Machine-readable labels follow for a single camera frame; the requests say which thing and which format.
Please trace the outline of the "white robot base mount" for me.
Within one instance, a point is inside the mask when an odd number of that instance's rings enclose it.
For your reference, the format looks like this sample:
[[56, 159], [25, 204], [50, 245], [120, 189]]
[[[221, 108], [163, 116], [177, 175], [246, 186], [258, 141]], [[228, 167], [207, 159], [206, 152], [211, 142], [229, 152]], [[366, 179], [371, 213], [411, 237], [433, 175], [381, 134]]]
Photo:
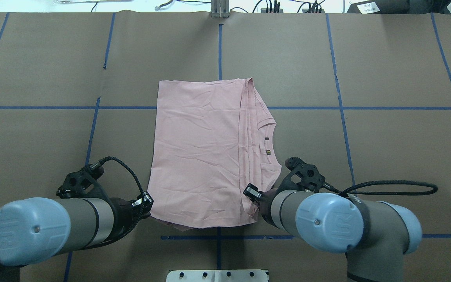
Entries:
[[268, 270], [263, 269], [202, 269], [170, 271], [167, 282], [269, 282]]

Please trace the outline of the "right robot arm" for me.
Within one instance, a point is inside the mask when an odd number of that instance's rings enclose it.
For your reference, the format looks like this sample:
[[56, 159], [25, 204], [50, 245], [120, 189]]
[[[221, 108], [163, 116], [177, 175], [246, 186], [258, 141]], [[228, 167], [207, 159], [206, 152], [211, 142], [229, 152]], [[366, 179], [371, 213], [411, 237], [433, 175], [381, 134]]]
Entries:
[[420, 245], [422, 229], [409, 209], [354, 195], [248, 184], [244, 195], [266, 223], [320, 251], [344, 254], [349, 282], [403, 282], [404, 256]]

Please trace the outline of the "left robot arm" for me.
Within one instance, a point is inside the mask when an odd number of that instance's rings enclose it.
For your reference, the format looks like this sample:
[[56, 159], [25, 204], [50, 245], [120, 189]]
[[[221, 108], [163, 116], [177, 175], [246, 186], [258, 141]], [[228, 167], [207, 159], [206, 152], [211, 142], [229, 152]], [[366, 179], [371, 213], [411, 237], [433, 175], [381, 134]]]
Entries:
[[150, 216], [152, 197], [49, 199], [34, 197], [0, 207], [0, 281], [18, 281], [20, 269], [56, 255], [101, 248]]

